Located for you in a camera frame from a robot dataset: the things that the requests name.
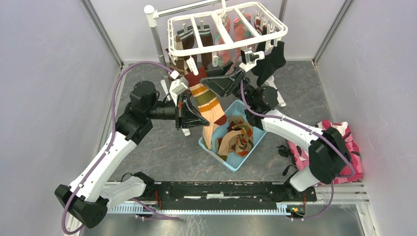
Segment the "brown tan striped sock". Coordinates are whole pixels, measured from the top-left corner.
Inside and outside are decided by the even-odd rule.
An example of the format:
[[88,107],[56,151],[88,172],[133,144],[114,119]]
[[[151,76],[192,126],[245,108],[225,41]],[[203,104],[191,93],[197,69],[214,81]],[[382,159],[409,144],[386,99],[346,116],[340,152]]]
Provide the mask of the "brown tan striped sock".
[[180,76],[184,76],[189,73],[184,57],[174,57],[169,53],[168,49],[165,49],[165,51],[168,55],[171,70],[177,71]]

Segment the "argyle beige sock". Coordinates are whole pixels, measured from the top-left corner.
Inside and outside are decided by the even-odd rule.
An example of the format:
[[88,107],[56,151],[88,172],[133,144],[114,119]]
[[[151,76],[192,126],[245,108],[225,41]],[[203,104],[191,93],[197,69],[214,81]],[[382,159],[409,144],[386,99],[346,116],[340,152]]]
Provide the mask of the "argyle beige sock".
[[253,129],[250,125],[237,124],[234,127],[235,131],[239,131],[235,141],[235,153],[240,157],[245,157],[252,150],[253,143]]

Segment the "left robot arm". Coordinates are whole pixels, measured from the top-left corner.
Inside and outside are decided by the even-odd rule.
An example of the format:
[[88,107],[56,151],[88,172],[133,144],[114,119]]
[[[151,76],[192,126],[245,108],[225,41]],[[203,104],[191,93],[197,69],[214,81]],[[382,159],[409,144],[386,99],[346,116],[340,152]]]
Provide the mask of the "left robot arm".
[[97,226],[107,212],[125,201],[154,196],[153,179],[136,173],[129,179],[106,188],[106,182],[122,160],[153,128],[152,120],[173,120],[177,129],[206,126],[208,121],[189,102],[188,81],[181,77],[170,85],[171,100],[159,100],[153,82],[138,82],[130,102],[118,118],[103,149],[69,185],[59,185],[55,195],[70,213],[89,229]]

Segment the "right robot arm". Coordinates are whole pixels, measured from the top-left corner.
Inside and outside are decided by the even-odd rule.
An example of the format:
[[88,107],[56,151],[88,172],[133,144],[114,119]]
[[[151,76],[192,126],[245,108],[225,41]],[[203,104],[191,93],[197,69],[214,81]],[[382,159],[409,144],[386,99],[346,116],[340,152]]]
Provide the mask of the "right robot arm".
[[298,145],[309,156],[309,165],[287,179],[284,195],[291,201],[298,200],[304,190],[318,183],[331,184],[345,167],[350,169],[346,177],[355,174],[351,156],[340,132],[304,124],[276,109],[277,90],[271,86],[255,88],[246,76],[242,63],[230,74],[208,76],[201,83],[221,97],[233,95],[246,106],[246,115],[252,126],[276,134]]

